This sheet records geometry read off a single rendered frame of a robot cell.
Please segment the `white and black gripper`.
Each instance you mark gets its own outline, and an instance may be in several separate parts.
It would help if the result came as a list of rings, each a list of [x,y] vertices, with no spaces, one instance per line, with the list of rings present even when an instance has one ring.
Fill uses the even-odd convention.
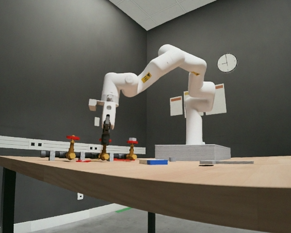
[[[103,134],[101,138],[101,145],[109,145],[110,143],[110,129],[114,128],[115,111],[118,103],[112,101],[101,102],[103,106],[102,111],[102,128]]]

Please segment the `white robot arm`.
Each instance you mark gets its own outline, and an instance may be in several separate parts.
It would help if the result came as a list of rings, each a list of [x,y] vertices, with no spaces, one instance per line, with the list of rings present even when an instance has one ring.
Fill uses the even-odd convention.
[[[198,112],[210,112],[213,108],[215,85],[204,82],[207,64],[203,59],[188,54],[171,45],[163,45],[158,57],[150,61],[139,75],[133,73],[107,73],[104,77],[101,100],[90,99],[89,108],[96,111],[101,102],[112,101],[119,104],[120,90],[127,97],[133,97],[147,89],[161,76],[180,67],[189,73],[186,109],[186,144],[202,145],[202,118]]]

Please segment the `black pipe with grey tee fittings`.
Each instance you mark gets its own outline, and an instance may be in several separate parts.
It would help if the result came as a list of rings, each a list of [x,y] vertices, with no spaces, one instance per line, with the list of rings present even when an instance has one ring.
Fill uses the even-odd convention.
[[[90,159],[101,159],[102,161],[107,160],[108,162],[113,162],[113,159],[128,159],[130,161],[135,160],[137,158],[136,155],[134,155],[133,147],[134,143],[138,144],[137,141],[127,141],[127,143],[131,143],[130,146],[130,151],[129,154],[113,154],[111,153],[106,153],[106,146],[103,145],[102,153],[101,155],[99,153],[90,153],[86,154],[85,152],[79,152],[79,153],[74,153],[74,143],[73,140],[79,140],[79,137],[75,137],[74,135],[72,136],[66,136],[67,139],[72,139],[70,141],[70,148],[68,149],[68,152],[55,152],[55,150],[49,150],[49,152],[46,151],[41,151],[40,152],[40,158],[45,158],[48,157],[49,161],[55,161],[55,157],[62,158],[62,159],[68,159],[72,160],[74,158],[78,158],[78,160],[85,160],[85,158],[90,158]]]

